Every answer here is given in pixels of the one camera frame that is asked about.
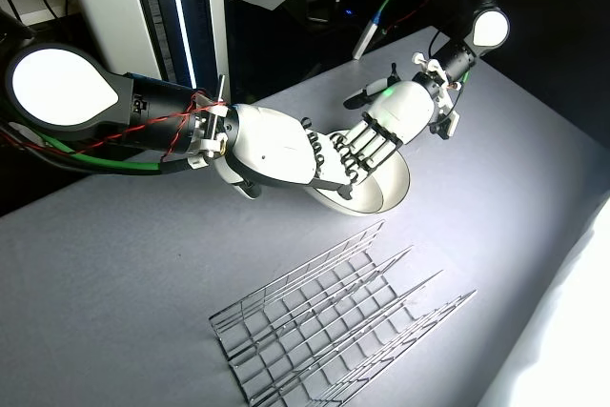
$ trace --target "robotic arm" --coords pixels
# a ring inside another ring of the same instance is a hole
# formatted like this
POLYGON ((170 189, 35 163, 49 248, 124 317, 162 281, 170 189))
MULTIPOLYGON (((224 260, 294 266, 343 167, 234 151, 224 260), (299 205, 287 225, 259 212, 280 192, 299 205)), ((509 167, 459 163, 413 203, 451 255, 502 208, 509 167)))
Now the robotic arm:
POLYGON ((109 73, 85 53, 57 44, 20 51, 8 66, 6 87, 22 124, 47 139, 102 138, 183 153, 184 159, 162 161, 160 170, 213 165, 249 198, 260 195, 259 185, 293 185, 332 193, 344 202, 426 128, 435 107, 444 116, 446 133, 455 129, 457 118, 451 114, 457 114, 449 113, 448 90, 508 34, 496 0, 475 4, 466 32, 430 60, 416 53, 421 71, 412 81, 392 79, 393 85, 347 132, 327 135, 314 131, 307 118, 299 122, 271 109, 228 106, 222 100, 223 77, 212 97, 140 75, 109 73))

